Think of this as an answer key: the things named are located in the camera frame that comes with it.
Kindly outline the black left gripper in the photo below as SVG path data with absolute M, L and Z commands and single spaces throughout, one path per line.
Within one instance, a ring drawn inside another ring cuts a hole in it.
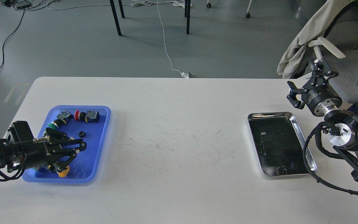
M 64 170 L 77 157 L 77 153 L 87 148 L 87 143 L 82 138 L 68 137 L 67 133 L 57 129 L 46 128 L 44 137 L 46 142 L 27 142 L 21 144 L 21 167 L 30 169 L 45 165 L 53 165 L 59 171 Z M 55 162 L 52 154 L 65 153 Z

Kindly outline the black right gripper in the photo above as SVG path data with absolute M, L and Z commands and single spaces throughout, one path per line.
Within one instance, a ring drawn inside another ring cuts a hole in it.
M 294 108 L 304 109 L 307 105 L 310 112 L 317 117 L 323 117 L 333 108 L 339 108 L 342 105 L 342 99 L 329 84 L 329 80 L 339 75 L 335 67 L 328 65 L 323 59 L 309 59 L 313 66 L 312 75 L 308 81 L 308 85 L 303 88 L 297 88 L 291 81 L 287 81 L 289 94 L 287 99 Z

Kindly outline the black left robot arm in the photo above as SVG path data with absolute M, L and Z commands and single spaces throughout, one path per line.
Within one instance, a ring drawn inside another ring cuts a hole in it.
M 0 139 L 0 181 L 17 180 L 26 169 L 42 167 L 64 177 L 69 164 L 86 148 L 82 138 L 74 139 L 52 128 L 35 138 L 26 121 L 15 121 L 8 136 Z

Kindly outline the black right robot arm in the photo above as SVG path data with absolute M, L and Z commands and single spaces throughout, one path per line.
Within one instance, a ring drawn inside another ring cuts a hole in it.
M 358 196 L 358 191 L 337 187 L 317 176 L 306 159 L 306 149 L 314 137 L 320 152 L 330 158 L 343 159 L 353 168 L 351 175 L 358 182 L 358 113 L 339 109 L 342 99 L 329 84 L 329 80 L 337 76 L 338 72 L 324 59 L 314 60 L 311 77 L 302 88 L 287 82 L 290 87 L 287 99 L 294 108 L 307 106 L 314 116 L 324 118 L 308 135 L 302 149 L 308 173 L 324 186 Z

